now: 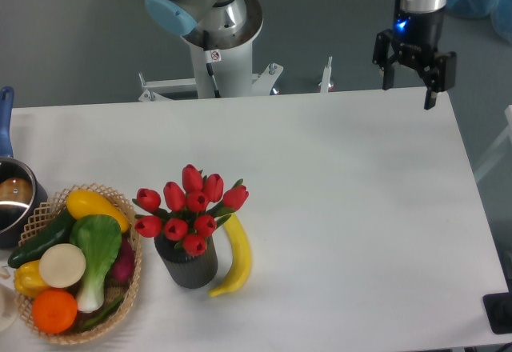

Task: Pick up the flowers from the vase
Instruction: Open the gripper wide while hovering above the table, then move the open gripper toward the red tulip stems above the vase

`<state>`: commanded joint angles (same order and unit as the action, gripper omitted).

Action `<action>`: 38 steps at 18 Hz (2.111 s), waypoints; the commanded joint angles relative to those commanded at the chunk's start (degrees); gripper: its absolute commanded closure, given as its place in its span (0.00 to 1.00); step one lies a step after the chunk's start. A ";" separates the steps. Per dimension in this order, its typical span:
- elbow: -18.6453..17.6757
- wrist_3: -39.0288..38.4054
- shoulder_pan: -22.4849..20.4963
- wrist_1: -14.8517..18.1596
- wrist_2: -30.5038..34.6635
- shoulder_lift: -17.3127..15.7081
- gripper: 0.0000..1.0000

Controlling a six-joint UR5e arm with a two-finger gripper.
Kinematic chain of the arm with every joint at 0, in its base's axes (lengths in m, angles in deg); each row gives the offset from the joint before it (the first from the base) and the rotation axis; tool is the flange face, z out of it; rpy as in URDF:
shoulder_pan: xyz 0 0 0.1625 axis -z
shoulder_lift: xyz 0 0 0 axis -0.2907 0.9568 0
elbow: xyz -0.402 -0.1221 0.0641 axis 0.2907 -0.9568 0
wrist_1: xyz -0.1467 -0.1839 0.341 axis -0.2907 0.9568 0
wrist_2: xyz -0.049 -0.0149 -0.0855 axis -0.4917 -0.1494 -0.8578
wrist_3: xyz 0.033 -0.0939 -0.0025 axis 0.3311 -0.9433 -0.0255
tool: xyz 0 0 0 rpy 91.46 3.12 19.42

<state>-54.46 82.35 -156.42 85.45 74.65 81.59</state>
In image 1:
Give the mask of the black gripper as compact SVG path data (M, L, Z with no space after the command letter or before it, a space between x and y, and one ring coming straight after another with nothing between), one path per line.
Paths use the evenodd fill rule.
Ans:
M375 39L373 63L382 72L382 89L394 87L394 64L417 69L426 87L424 109L435 107L438 94L455 85L457 54L438 52L444 9L428 13L397 10L393 31L379 32Z

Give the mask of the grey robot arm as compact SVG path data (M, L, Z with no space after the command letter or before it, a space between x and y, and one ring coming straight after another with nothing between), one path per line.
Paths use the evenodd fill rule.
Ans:
M272 94L282 66L252 72L252 43L263 22L257 0L145 0L145 8L189 45L199 98ZM396 64L405 66L423 81L427 110L456 79L456 53L438 51L445 8L446 0L394 0L393 25L375 38L372 62L382 72L382 88L393 88Z

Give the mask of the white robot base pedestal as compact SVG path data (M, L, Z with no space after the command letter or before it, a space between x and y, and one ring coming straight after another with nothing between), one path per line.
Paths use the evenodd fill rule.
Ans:
M190 49L192 78L146 81L139 74L142 102L165 101L176 94L194 91L199 99L235 98L277 94L276 82L284 67L270 62L253 72L253 41L263 26L258 0L233 0L214 7L199 22L170 0L145 0L156 23L177 32Z

